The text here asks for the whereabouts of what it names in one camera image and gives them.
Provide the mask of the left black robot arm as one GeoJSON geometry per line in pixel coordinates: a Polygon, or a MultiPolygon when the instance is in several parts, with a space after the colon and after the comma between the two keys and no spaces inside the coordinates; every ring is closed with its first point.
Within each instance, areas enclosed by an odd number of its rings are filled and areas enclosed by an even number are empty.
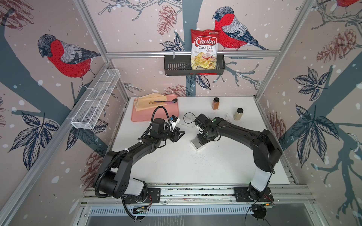
{"type": "Polygon", "coordinates": [[[131,196],[138,202],[146,200],[148,185],[139,179],[131,178],[132,166],[158,148],[162,142],[177,142],[185,132],[177,127],[180,119],[169,116],[163,106],[157,107],[151,117],[151,122],[144,133],[138,138],[138,143],[119,152],[109,151],[103,158],[96,173],[92,187],[98,198],[125,198],[131,196]]]}

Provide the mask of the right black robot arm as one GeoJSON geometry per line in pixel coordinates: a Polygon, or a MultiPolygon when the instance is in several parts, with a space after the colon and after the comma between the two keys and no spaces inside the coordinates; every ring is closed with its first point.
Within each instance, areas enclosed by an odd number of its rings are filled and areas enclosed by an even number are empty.
{"type": "Polygon", "coordinates": [[[273,134],[269,130],[262,132],[249,130],[220,117],[209,119],[203,114],[196,117],[195,125],[201,129],[201,133],[194,139],[196,142],[194,146],[197,149],[217,137],[228,137],[253,151],[256,169],[248,186],[248,193],[252,200],[261,199],[274,173],[274,166],[282,155],[282,150],[273,134]]]}

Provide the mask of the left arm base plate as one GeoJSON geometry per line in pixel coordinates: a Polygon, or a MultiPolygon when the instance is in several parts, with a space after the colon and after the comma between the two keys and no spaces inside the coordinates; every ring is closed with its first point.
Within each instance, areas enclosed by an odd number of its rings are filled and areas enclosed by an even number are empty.
{"type": "Polygon", "coordinates": [[[140,195],[127,195],[124,198],[125,204],[154,204],[160,202],[160,188],[144,188],[140,195]]]}

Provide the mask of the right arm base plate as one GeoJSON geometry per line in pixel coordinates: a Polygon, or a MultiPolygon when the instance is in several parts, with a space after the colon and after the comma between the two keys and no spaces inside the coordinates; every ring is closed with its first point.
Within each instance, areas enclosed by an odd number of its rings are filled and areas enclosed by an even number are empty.
{"type": "Polygon", "coordinates": [[[274,202],[271,189],[268,186],[263,192],[259,192],[251,186],[234,187],[233,191],[236,202],[274,202]]]}

